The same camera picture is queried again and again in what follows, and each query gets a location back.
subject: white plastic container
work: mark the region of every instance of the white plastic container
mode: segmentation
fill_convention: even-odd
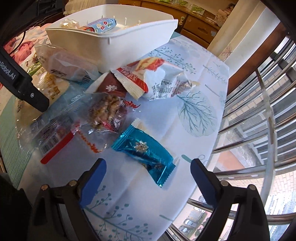
[[[60,28],[66,18],[87,25],[100,18],[115,17],[117,25],[103,34]],[[178,20],[153,9],[107,4],[84,9],[46,28],[53,45],[89,59],[102,73],[132,63],[170,40]]]

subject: blue candy wrapper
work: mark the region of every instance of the blue candy wrapper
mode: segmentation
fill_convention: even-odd
[[[174,158],[158,141],[145,132],[139,119],[136,119],[117,138],[112,148],[139,161],[160,187],[175,168]]]

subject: wooden furniture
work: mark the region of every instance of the wooden furniture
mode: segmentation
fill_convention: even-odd
[[[168,4],[154,0],[119,0],[119,4],[145,7],[171,14],[174,19],[178,19],[176,32],[190,38],[204,48],[209,46],[220,29],[207,20],[205,16],[214,18],[214,15],[208,11],[205,11],[201,16],[179,4]]]

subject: wall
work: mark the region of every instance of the wall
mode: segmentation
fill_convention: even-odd
[[[187,0],[191,4],[199,7],[216,15],[219,9],[225,9],[230,3],[236,4],[238,0]]]
[[[241,29],[258,3],[259,0],[239,0],[207,50],[218,57]]]
[[[225,63],[229,66],[229,76],[232,76],[239,70],[279,23],[277,16],[265,7],[258,20],[233,50],[228,59],[226,59]]]

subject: barcode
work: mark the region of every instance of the barcode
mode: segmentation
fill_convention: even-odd
[[[91,78],[89,77],[89,75],[88,74],[86,74],[83,78],[82,78],[82,81],[84,81],[84,82],[90,82],[91,81]]]
[[[59,139],[54,135],[52,136],[48,142],[41,148],[43,154],[49,152],[57,143],[59,143]]]

